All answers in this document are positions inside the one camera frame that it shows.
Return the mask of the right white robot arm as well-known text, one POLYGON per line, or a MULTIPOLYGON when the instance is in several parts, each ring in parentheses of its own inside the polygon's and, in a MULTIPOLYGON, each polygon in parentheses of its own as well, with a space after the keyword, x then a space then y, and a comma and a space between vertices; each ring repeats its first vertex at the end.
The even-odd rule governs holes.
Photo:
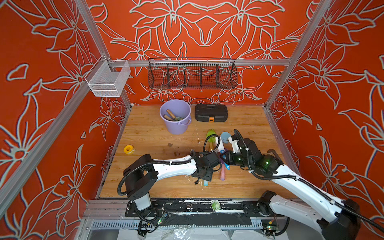
POLYGON ((255 178, 272 181, 303 201, 299 204, 266 191, 258 199, 261 215, 286 216, 321 233, 325 240, 354 240, 362 222, 383 232, 382 226, 360 214, 356 202, 335 197, 305 180, 285 165, 275 150, 262 154, 255 142, 243 138, 238 130, 226 141, 233 148, 221 154, 227 165, 247 168, 255 178))

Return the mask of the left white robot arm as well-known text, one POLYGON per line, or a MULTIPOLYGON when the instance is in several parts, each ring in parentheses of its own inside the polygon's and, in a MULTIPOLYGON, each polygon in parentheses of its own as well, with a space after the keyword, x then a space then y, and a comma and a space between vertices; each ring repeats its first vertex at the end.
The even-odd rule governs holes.
POLYGON ((124 170, 117 193, 119 196, 126 195, 139 211, 146 210, 152 205, 149 191, 155 183, 176 176, 191 176, 198 181, 210 182, 215 167, 220 164, 221 159, 216 152, 192 150, 183 158, 170 160, 157 160, 146 154, 124 170))

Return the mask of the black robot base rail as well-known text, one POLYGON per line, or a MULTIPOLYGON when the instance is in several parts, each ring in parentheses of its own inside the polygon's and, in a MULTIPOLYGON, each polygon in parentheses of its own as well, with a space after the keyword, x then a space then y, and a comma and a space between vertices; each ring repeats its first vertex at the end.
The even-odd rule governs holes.
POLYGON ((135 203, 128 203, 126 217, 143 217, 157 221, 163 214, 166 219, 161 223, 165 226, 222 226, 241 228, 262 228, 266 226, 282 227, 287 218, 282 215, 259 213, 257 199, 182 199, 153 198, 152 205, 142 211, 136 211, 135 203), (219 211, 214 211, 211 202, 218 200, 219 211))

